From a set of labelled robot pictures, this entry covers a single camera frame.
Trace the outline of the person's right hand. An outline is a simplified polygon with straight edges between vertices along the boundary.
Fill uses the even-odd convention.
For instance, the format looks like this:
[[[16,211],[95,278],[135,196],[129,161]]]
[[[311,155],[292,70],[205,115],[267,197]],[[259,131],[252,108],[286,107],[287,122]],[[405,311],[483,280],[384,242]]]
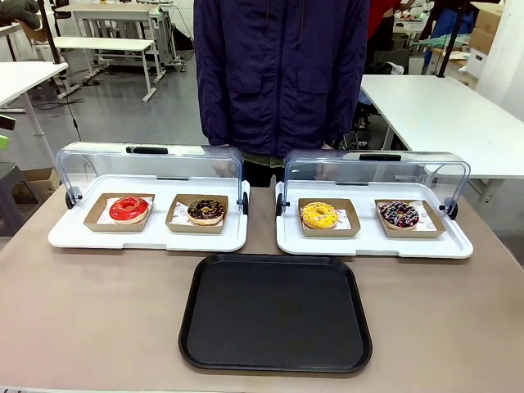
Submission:
[[[212,164],[215,173],[221,178],[237,177],[237,162],[231,157],[220,157]]]

